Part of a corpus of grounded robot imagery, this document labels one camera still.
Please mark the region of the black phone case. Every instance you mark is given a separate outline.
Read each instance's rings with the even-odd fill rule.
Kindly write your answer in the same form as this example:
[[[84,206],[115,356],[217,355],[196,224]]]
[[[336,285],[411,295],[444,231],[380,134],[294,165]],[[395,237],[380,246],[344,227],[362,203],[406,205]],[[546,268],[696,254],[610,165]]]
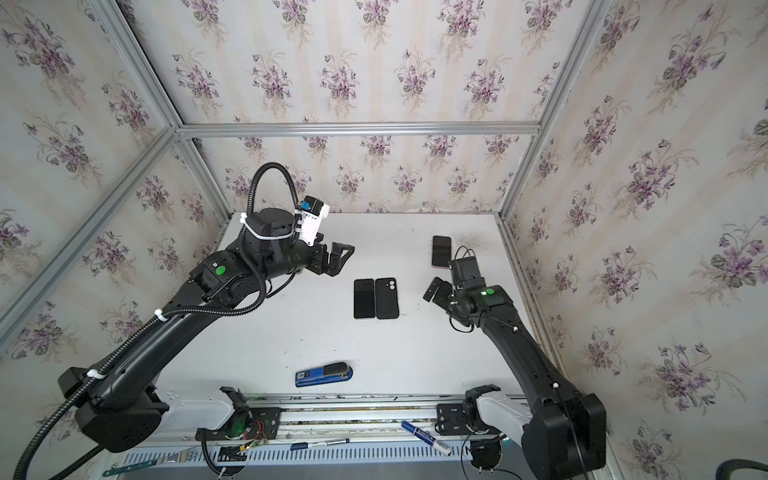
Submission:
[[[398,287],[394,277],[374,281],[375,315],[378,320],[393,320],[400,315]]]

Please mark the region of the black phone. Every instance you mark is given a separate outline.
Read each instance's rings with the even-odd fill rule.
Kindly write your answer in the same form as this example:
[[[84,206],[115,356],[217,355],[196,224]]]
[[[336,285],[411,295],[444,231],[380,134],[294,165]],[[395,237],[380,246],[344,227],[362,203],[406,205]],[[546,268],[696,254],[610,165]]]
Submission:
[[[375,316],[375,281],[371,278],[356,279],[353,284],[353,317],[372,319]]]

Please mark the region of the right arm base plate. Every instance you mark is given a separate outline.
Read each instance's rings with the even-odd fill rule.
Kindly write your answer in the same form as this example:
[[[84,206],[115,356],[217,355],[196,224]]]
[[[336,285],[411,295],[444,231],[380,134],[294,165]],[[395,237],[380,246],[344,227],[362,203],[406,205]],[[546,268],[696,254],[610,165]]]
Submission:
[[[482,426],[479,429],[470,425],[462,403],[439,403],[436,405],[435,430],[441,436],[468,436],[500,434],[498,429]]]

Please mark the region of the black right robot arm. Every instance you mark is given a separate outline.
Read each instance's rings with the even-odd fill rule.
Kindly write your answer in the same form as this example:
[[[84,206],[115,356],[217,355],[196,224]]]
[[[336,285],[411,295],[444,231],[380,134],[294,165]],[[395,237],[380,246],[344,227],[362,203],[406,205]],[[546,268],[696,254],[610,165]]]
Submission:
[[[570,479],[606,465],[607,412],[583,394],[545,355],[524,326],[511,297],[485,283],[477,260],[450,261],[451,278],[434,278],[425,292],[450,319],[482,331],[498,349],[526,401],[510,399],[492,384],[469,389],[462,403],[473,434],[497,431],[516,443],[537,479]]]

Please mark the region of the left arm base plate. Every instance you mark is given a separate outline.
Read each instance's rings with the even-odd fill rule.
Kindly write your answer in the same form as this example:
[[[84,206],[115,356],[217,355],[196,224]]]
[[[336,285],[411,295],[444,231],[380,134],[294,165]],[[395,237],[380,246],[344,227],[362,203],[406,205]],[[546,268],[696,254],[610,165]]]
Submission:
[[[199,429],[195,439],[207,442],[266,442],[275,440],[280,423],[282,410],[280,408],[250,408],[248,411],[238,410],[222,427],[215,430]]]

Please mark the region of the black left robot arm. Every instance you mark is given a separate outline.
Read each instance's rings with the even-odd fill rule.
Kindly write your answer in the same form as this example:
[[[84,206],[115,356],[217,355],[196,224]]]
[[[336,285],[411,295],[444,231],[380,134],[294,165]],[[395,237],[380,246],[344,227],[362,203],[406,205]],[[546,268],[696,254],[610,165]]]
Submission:
[[[269,280],[300,270],[338,275],[355,249],[323,244],[319,226],[327,215],[326,206],[313,208],[309,202],[292,212],[241,213],[238,238],[195,267],[150,321],[101,362],[60,376],[80,431],[119,453],[160,432],[220,429],[240,414],[246,403],[234,388],[184,393],[157,386],[157,377],[216,320],[259,308]]]

